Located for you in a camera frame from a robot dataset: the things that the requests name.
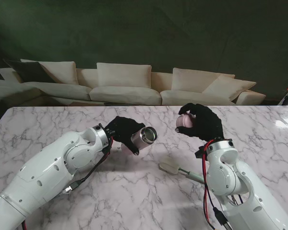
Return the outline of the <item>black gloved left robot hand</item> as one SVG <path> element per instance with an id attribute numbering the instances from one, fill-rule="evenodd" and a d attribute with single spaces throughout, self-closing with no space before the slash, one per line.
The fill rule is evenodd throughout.
<path id="1" fill-rule="evenodd" d="M 131 141 L 132 135 L 145 127 L 145 124 L 138 123 L 134 119 L 116 116 L 105 130 L 110 133 L 113 139 L 123 143 L 134 155 L 139 155 L 139 149 Z"/>

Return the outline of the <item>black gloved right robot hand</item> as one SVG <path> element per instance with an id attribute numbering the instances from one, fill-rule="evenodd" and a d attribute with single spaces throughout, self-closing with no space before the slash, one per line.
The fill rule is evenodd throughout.
<path id="1" fill-rule="evenodd" d="M 179 110 L 179 115 L 187 112 L 195 116 L 193 126 L 178 126 L 175 128 L 177 133 L 197 137 L 206 142 L 216 138 L 224 139 L 222 121 L 209 107 L 187 103 Z"/>

